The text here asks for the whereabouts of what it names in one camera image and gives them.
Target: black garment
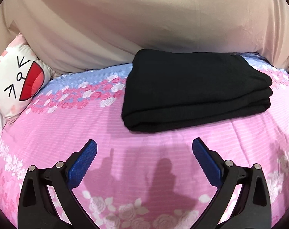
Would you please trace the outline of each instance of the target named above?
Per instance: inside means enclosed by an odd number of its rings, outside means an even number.
[[[131,131],[158,132],[254,115],[270,107],[270,85],[241,56],[140,50],[122,119]]]

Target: blue textured pad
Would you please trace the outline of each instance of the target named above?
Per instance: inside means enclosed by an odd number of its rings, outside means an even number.
[[[91,141],[68,172],[67,186],[70,190],[80,185],[96,155],[97,143]]]
[[[223,184],[222,171],[219,169],[208,151],[207,147],[202,145],[198,139],[195,139],[192,142],[192,152],[204,171],[208,181],[212,186],[219,188]]]

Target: bed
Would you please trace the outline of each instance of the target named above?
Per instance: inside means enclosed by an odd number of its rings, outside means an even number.
[[[50,81],[20,118],[4,127],[0,208],[17,226],[28,166],[53,166],[94,139],[98,154],[74,194],[101,229],[189,229],[216,192],[192,154],[192,141],[201,137],[223,159],[246,167],[262,165],[274,225],[289,207],[289,75],[258,54],[242,56],[273,80],[272,105],[266,112],[157,134],[131,133],[121,120],[132,64]],[[61,219],[68,221],[54,190],[49,191]],[[238,192],[222,221],[229,218]]]

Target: red open mouth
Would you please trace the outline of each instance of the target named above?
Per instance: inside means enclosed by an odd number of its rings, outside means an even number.
[[[23,83],[23,89],[20,94],[20,101],[29,100],[34,96],[42,87],[45,80],[44,71],[38,65],[37,62],[33,61],[30,70],[27,74],[25,82]]]

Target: silver screw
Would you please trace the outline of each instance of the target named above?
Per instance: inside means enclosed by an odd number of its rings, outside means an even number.
[[[29,167],[29,171],[34,171],[35,170],[35,166],[34,165],[31,165],[30,167]]]
[[[56,164],[55,164],[55,166],[57,167],[57,168],[62,168],[63,166],[64,166],[64,163],[63,162],[57,162]]]
[[[261,165],[260,164],[255,164],[254,167],[255,167],[255,169],[261,169]]]
[[[234,165],[234,162],[231,161],[231,160],[226,160],[225,161],[225,164],[228,166],[228,167],[232,167]]]

